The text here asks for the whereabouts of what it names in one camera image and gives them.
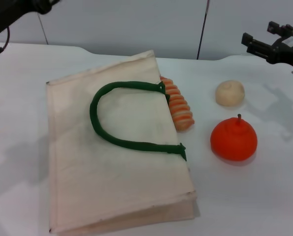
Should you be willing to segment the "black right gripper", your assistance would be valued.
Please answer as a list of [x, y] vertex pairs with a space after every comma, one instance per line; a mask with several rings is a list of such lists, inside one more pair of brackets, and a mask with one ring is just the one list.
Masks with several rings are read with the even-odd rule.
[[270, 64], [285, 63], [293, 66], [293, 27], [270, 21], [267, 31], [280, 36], [271, 46], [243, 33], [241, 44], [247, 47], [247, 53], [266, 59]]

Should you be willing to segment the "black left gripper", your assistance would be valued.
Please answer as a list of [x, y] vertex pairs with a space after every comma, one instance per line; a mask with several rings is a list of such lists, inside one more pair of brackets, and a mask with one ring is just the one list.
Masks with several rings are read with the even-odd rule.
[[0, 33], [29, 12], [47, 14], [60, 0], [0, 0]]

